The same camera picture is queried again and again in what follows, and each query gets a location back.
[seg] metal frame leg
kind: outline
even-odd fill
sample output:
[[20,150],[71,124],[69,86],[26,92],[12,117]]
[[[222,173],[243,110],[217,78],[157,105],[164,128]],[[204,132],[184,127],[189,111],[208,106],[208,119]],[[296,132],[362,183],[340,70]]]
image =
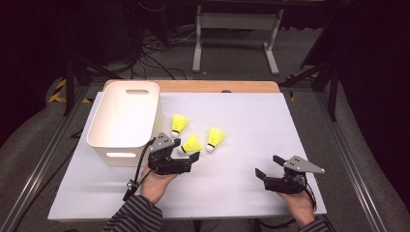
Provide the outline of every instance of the metal frame leg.
[[193,53],[193,65],[192,71],[199,73],[201,69],[201,54],[202,54],[202,41],[201,41],[201,6],[198,6],[196,11],[196,45],[195,52]]
[[279,10],[277,14],[277,19],[275,20],[272,26],[271,39],[269,40],[268,43],[263,44],[264,49],[265,49],[266,58],[268,59],[269,67],[271,68],[271,73],[273,75],[279,74],[278,65],[275,60],[274,53],[272,52],[272,48],[274,47],[275,38],[277,37],[277,34],[278,34],[278,29],[280,26],[282,15],[283,15],[283,10]]

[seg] metal stand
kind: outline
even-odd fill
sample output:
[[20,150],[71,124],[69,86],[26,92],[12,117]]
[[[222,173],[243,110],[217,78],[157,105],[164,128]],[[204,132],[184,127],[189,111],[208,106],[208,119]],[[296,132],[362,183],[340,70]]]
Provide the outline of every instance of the metal stand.
[[201,6],[196,11],[196,45],[193,54],[192,71],[199,73],[201,66],[202,28],[224,28],[224,29],[250,29],[250,30],[270,30],[271,38],[263,44],[269,67],[273,75],[278,75],[278,65],[275,61],[272,48],[278,33],[283,10],[277,14],[219,14],[202,13]]

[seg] table surface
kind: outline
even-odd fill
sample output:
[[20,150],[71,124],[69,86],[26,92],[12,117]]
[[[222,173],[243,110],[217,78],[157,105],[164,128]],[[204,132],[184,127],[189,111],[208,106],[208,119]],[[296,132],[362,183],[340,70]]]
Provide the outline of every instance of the table surface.
[[[189,124],[181,132],[183,143],[192,133],[200,141],[206,141],[210,126],[220,127],[227,133],[213,153],[201,151],[200,159],[192,165],[191,172],[180,175],[168,187],[158,204],[165,219],[263,218],[289,214],[282,199],[265,190],[263,182],[254,174],[254,169],[259,168],[268,176],[281,177],[283,168],[273,163],[273,155],[286,160],[295,155],[307,158],[276,83],[155,82],[161,87],[162,128],[165,133],[171,131],[172,114],[176,112],[190,117]],[[213,89],[212,86],[217,88],[204,93],[206,89]],[[259,93],[259,87],[269,93]],[[221,89],[241,93],[219,93]],[[253,93],[244,93],[246,89]],[[196,90],[203,92],[188,93]],[[48,219],[108,219],[123,204],[126,183],[133,178],[135,167],[106,165],[86,142],[87,131],[102,94],[100,92],[96,97]],[[176,151],[172,157],[184,158]],[[307,180],[316,196],[316,214],[326,214],[314,176],[308,173]]]

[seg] metal rod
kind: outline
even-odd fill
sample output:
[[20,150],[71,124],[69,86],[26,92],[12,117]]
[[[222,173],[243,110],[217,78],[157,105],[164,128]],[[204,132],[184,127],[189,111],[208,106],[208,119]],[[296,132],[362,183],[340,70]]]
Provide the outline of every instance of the metal rod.
[[368,192],[367,185],[360,174],[358,167],[353,161],[350,150],[346,144],[346,141],[343,137],[343,134],[338,127],[338,124],[332,121],[332,118],[328,114],[326,98],[322,92],[314,93],[316,100],[318,101],[321,111],[326,118],[329,128],[334,136],[335,141],[337,142],[338,148],[340,150],[340,157],[343,162],[344,168],[349,175],[350,181],[353,184],[353,188],[356,191],[356,194],[359,198],[359,201],[362,204],[362,207],[365,211],[367,220],[373,231],[387,231],[383,223],[382,218],[380,217],[377,209],[371,199],[370,193]]

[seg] black curtain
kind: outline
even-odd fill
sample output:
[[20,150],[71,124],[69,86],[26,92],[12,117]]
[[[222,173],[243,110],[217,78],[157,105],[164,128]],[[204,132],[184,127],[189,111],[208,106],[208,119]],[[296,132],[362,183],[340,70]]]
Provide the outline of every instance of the black curtain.
[[45,94],[64,68],[53,22],[37,1],[0,4],[0,146],[45,107]]
[[340,81],[366,143],[407,209],[410,209],[409,10],[387,1],[372,9],[372,14],[362,20],[365,24],[361,25],[340,70]]

